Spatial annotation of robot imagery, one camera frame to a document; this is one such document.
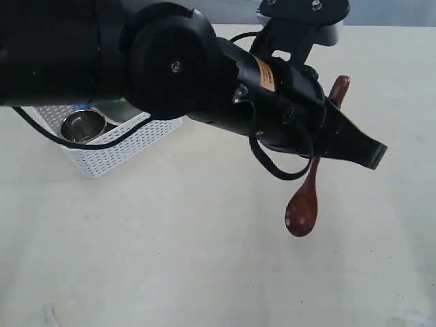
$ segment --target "perforated basket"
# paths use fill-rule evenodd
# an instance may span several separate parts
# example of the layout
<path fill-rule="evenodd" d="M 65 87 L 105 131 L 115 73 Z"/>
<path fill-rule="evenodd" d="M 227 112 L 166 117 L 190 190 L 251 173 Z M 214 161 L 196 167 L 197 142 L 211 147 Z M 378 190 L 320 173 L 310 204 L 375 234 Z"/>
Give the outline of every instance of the perforated basket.
<path fill-rule="evenodd" d="M 73 106 L 44 106 L 34 109 L 40 122 L 54 134 L 57 134 L 64 118 L 76 110 Z M 89 144 L 104 144 L 113 141 L 148 117 L 149 114 L 145 112 L 139 114 Z M 182 124 L 182 118 L 172 121 L 152 121 L 130 138 L 106 150 L 76 150 L 64 146 L 62 148 L 87 178 L 94 179 L 125 163 L 142 150 L 178 129 Z"/>

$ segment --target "metal cup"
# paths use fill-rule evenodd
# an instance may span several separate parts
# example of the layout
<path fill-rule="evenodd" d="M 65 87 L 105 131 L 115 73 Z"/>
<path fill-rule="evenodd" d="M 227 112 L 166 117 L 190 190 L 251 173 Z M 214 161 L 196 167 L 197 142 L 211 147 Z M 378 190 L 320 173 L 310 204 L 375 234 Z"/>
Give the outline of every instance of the metal cup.
<path fill-rule="evenodd" d="M 94 109 L 77 110 L 63 120 L 59 136 L 84 144 L 103 135 L 106 127 L 106 119 L 100 112 Z"/>

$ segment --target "wooden spoon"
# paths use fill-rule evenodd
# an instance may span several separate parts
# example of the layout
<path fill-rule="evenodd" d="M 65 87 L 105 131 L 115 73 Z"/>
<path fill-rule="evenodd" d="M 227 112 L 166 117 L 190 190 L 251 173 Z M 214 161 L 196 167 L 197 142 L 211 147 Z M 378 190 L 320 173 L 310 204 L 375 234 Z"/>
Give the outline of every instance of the wooden spoon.
<path fill-rule="evenodd" d="M 347 94 L 350 78 L 339 76 L 333 85 L 329 98 L 341 108 L 342 102 Z M 302 187 L 290 200 L 285 214 L 287 230 L 296 237 L 309 235 L 315 227 L 318 216 L 318 198 L 316 194 L 316 175 L 320 158 L 313 160 L 309 174 Z"/>

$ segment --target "orange label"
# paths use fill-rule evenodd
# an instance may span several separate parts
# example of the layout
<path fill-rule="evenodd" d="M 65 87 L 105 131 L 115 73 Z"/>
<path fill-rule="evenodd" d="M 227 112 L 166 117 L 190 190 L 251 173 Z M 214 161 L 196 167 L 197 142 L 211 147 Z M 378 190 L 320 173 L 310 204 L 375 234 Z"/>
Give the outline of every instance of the orange label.
<path fill-rule="evenodd" d="M 275 92 L 274 74 L 271 67 L 263 60 L 254 57 L 260 69 L 260 86 L 269 91 Z"/>

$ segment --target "white basket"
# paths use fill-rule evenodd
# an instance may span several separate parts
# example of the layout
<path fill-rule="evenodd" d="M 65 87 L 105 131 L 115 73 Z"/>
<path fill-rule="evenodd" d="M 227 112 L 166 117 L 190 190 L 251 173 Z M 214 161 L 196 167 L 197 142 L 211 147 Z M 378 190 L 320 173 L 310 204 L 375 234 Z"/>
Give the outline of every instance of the white basket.
<path fill-rule="evenodd" d="M 63 119 L 76 111 L 73 106 L 45 106 L 34 109 L 41 123 L 54 134 L 59 130 Z M 113 141 L 149 117 L 150 115 L 145 112 L 139 114 L 89 144 L 104 144 Z M 152 121 L 122 143 L 106 150 L 76 150 L 64 146 L 62 148 L 87 178 L 94 179 L 125 163 L 145 148 L 178 129 L 182 124 L 182 118 L 172 121 Z"/>

